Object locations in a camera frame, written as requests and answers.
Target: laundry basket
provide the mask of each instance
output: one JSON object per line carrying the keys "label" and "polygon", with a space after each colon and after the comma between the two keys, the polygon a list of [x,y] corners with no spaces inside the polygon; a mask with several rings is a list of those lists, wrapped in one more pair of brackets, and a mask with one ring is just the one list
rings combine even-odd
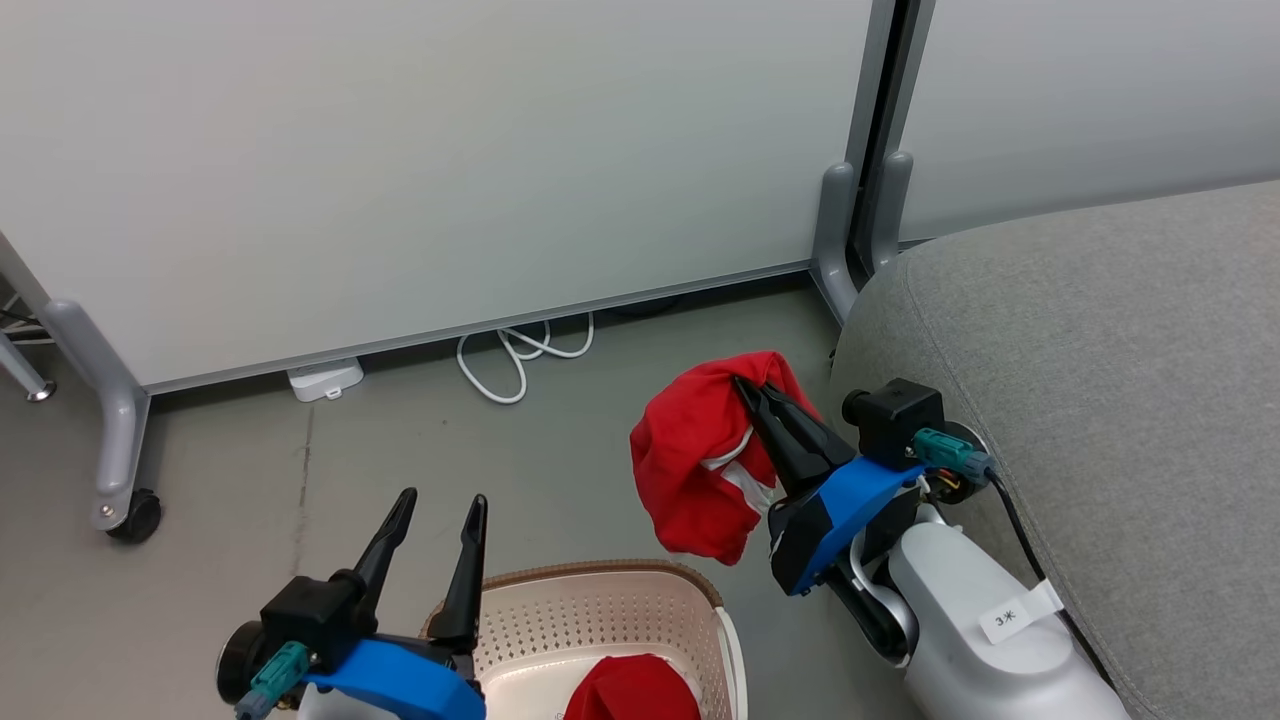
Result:
{"label": "laundry basket", "polygon": [[722,606],[705,578],[663,560],[489,578],[475,652],[488,716],[556,720],[598,661],[652,653],[685,678],[703,720],[746,720],[742,650]]}

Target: whiteboard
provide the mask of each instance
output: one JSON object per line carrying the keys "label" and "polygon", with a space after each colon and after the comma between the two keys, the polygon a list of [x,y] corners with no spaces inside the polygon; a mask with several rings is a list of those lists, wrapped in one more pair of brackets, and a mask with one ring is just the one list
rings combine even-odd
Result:
{"label": "whiteboard", "polygon": [[809,258],[870,0],[45,0],[0,232],[143,386]]}
{"label": "whiteboard", "polygon": [[947,0],[900,240],[1280,177],[1280,4]]}

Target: label sticker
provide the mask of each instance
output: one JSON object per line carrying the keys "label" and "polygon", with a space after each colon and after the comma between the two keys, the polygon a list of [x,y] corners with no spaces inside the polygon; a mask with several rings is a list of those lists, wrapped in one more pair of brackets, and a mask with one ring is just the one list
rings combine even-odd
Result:
{"label": "label sticker", "polygon": [[1036,620],[1048,618],[1061,609],[1062,600],[1057,597],[1053,585],[1048,580],[1041,580],[1027,593],[983,612],[978,618],[978,625],[991,644],[1000,644]]}

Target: metal frame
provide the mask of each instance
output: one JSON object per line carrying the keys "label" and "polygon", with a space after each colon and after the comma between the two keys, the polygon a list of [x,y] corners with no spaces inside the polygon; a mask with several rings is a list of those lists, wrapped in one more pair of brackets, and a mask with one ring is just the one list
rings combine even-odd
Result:
{"label": "metal frame", "polygon": [[845,161],[823,174],[813,242],[814,282],[841,324],[858,297],[852,273],[869,277],[897,256],[913,165],[899,143],[933,6],[872,3]]}
{"label": "metal frame", "polygon": [[40,313],[40,320],[76,372],[97,392],[102,406],[102,447],[90,523],[110,530],[129,512],[151,397],[78,302],[52,300]]}
{"label": "metal frame", "polygon": [[27,391],[27,402],[49,400],[58,389],[58,383],[42,378],[4,333],[0,333],[0,368],[8,370]]}

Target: gray fabric cushion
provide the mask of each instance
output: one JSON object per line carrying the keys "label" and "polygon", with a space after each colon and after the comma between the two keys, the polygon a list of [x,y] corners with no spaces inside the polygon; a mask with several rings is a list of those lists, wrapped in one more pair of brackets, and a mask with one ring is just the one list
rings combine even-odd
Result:
{"label": "gray fabric cushion", "polygon": [[[1280,716],[1280,183],[909,251],[854,304],[828,407],[893,377],[991,443],[1134,717]],[[1032,582],[993,491],[951,519]]]}

